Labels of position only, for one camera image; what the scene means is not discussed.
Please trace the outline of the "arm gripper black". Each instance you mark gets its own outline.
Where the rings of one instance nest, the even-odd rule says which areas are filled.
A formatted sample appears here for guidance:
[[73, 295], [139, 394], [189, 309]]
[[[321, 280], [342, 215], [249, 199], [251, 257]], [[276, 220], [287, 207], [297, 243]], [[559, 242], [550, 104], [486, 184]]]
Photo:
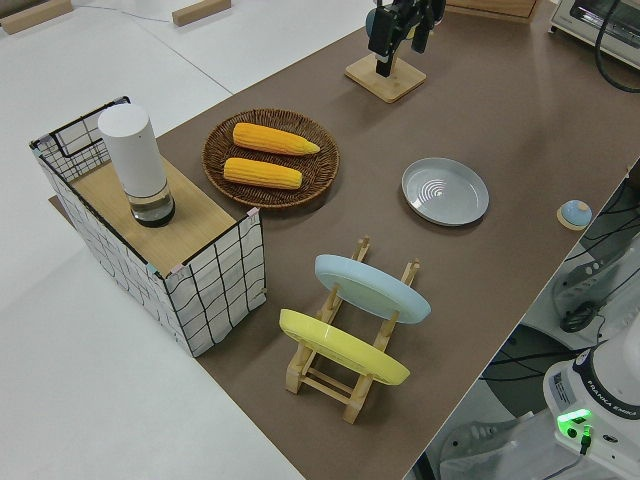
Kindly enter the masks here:
[[388, 7], [376, 7], [368, 13], [368, 49], [377, 60], [376, 73], [389, 76], [393, 64], [393, 37], [397, 27], [415, 28], [411, 48], [424, 52], [431, 30], [445, 13], [444, 0], [394, 0]]

